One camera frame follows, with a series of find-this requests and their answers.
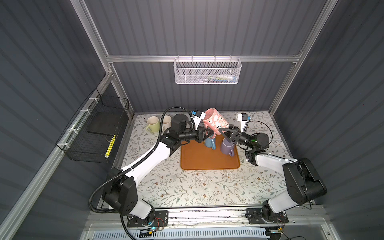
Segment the pink ghost pattern mug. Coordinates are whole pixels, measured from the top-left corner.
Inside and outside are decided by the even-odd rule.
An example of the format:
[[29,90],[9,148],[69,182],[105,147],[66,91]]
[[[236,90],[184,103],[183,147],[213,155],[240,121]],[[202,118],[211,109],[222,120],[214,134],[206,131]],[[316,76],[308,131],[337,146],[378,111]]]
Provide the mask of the pink ghost pattern mug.
[[210,139],[214,139],[217,135],[221,135],[219,132],[220,128],[227,129],[229,127],[229,122],[215,108],[210,108],[205,111],[203,123],[205,128],[214,131],[213,136],[209,137]]

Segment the white mug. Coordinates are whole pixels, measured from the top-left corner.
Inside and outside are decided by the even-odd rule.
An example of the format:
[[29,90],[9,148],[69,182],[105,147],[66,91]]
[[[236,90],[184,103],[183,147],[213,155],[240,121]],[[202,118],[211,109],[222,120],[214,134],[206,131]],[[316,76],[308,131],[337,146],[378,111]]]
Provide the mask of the white mug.
[[164,132],[165,130],[171,127],[172,125],[171,121],[172,121],[171,116],[168,116],[168,115],[164,116],[163,123],[162,123],[162,132]]

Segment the light green mug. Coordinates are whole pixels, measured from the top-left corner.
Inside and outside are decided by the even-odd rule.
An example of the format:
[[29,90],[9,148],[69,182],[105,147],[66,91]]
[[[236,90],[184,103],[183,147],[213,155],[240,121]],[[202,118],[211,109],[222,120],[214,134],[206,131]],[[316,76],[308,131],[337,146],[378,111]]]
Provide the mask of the light green mug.
[[160,120],[156,116],[151,116],[147,119],[146,130],[151,133],[158,133],[160,130]]

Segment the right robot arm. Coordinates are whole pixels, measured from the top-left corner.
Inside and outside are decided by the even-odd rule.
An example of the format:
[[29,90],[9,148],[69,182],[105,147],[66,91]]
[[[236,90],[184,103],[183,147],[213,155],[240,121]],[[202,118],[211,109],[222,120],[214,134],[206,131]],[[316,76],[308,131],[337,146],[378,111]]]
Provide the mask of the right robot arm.
[[286,210],[327,193],[324,182],[309,159],[286,159],[267,154],[266,149],[270,144],[267,134],[249,135],[233,125],[230,125],[229,129],[220,128],[219,132],[227,141],[247,147],[246,158],[250,164],[284,176],[286,189],[263,203],[261,216],[266,223],[273,223]]

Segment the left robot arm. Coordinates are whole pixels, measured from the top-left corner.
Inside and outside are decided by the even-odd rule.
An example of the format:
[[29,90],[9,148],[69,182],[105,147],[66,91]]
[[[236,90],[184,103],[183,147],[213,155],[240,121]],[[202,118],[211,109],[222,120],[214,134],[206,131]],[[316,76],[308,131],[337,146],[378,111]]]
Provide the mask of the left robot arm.
[[183,142],[206,140],[214,131],[200,127],[206,113],[193,111],[190,116],[177,114],[171,126],[159,131],[159,139],[152,149],[121,170],[113,169],[107,183],[103,186],[102,199],[112,212],[123,216],[134,216],[149,225],[155,217],[155,208],[138,197],[137,187],[143,178],[162,161],[166,160]]

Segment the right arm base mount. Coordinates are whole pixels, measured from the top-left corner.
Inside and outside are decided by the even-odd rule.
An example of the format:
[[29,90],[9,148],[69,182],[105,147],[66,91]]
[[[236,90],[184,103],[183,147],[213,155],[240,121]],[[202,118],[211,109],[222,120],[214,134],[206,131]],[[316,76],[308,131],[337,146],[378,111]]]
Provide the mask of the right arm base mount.
[[274,213],[265,208],[247,208],[245,217],[250,224],[287,224],[289,222],[286,213]]

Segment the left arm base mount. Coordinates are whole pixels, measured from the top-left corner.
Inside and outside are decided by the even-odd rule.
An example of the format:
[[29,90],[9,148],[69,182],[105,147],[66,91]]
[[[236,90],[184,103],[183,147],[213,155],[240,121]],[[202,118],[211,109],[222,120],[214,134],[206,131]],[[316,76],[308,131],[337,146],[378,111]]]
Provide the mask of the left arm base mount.
[[127,216],[127,227],[166,227],[168,225],[169,212],[164,210],[154,210],[149,215],[141,219],[134,215]]

